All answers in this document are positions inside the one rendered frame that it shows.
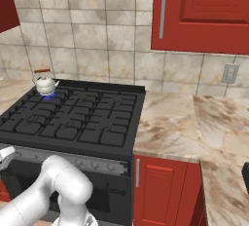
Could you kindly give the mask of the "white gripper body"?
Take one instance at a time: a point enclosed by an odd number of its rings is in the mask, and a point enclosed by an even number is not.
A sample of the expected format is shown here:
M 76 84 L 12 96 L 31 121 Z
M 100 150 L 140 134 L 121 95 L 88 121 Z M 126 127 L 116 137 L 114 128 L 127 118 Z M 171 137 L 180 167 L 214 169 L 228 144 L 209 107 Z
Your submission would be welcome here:
M 0 150 L 0 171 L 5 170 L 15 156 L 15 148 L 13 146 Z

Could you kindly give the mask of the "black gas stove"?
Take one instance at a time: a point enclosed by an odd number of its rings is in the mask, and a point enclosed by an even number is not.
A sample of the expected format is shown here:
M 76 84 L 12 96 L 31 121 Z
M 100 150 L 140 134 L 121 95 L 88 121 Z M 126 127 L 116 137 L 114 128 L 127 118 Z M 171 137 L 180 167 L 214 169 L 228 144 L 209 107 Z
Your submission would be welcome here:
M 122 175 L 130 171 L 133 207 L 132 149 L 145 99 L 145 88 L 121 84 L 61 80 L 56 98 L 43 100 L 34 87 L 17 91 L 0 83 L 0 149 L 16 148 L 14 160 L 42 165 L 59 155 L 80 171 Z M 39 156 L 38 161 L 30 154 Z M 92 169 L 90 162 L 99 163 Z M 110 172 L 107 165 L 116 167 Z

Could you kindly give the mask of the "red base cupboard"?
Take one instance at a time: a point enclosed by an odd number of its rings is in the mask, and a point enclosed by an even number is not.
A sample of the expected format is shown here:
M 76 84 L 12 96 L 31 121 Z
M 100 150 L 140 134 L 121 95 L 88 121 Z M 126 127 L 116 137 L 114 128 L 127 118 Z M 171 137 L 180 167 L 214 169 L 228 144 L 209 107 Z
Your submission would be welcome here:
M 9 193 L 8 193 L 3 181 L 0 179 L 0 201 L 9 202 L 10 200 L 11 199 L 10 199 Z

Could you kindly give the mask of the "black oven door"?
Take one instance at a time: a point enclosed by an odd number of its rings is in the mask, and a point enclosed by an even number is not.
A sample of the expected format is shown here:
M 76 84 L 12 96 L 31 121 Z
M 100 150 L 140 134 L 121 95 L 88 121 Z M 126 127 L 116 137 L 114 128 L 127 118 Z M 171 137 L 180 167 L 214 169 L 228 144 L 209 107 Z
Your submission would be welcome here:
M 41 165 L 14 160 L 0 173 L 10 199 L 26 190 L 38 177 Z M 87 202 L 89 211 L 97 220 L 130 226 L 131 224 L 131 178 L 130 171 L 122 175 L 83 170 L 93 185 L 93 192 Z M 97 190 L 97 187 L 125 191 L 125 196 Z

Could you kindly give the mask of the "red base cupboard door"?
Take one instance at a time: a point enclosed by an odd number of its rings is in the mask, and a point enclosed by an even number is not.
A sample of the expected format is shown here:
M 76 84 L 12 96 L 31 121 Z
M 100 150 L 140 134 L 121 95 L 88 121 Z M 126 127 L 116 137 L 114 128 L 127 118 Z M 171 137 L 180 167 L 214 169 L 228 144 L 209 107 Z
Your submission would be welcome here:
M 135 187 L 136 159 L 140 182 Z M 188 164 L 145 156 L 134 157 L 133 226 L 174 226 Z

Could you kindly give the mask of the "red base cupboard panel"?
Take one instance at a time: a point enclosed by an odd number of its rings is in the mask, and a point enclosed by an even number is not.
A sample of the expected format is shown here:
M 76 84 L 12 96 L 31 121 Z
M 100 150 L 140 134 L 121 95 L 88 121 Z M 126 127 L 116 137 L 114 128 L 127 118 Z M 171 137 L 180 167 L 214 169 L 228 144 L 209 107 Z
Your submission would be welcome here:
M 205 201 L 199 164 L 189 163 L 175 226 L 206 226 Z

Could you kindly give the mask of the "black object at worktop edge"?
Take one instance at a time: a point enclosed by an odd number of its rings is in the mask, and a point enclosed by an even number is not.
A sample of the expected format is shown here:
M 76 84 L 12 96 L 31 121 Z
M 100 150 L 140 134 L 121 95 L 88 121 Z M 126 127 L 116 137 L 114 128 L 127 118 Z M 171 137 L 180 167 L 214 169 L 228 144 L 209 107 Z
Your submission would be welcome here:
M 245 184 L 249 186 L 249 163 L 248 162 L 244 163 L 241 173 L 242 173 Z

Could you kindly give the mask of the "red wall cupboard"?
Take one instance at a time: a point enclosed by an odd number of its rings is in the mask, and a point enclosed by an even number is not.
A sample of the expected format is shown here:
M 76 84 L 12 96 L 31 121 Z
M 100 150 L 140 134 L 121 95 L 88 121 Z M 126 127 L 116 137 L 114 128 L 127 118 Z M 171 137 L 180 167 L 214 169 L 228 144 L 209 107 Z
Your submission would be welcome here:
M 19 26 L 14 0 L 0 0 L 0 33 Z

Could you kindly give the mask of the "grey wall socket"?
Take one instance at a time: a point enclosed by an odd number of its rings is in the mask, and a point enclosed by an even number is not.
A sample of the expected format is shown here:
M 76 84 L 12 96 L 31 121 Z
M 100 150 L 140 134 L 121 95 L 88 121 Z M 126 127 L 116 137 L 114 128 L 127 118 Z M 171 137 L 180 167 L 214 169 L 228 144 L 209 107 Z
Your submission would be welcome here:
M 225 84 L 234 84 L 239 69 L 238 64 L 227 63 L 224 68 L 222 82 Z

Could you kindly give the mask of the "red wall cupboard door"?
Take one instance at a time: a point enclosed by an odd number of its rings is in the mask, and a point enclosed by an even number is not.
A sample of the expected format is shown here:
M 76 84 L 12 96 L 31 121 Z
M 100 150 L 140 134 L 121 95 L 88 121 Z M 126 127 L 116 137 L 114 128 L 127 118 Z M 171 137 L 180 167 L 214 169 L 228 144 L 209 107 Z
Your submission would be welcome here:
M 166 0 L 163 38 L 161 0 L 154 0 L 154 50 L 249 55 L 249 0 Z

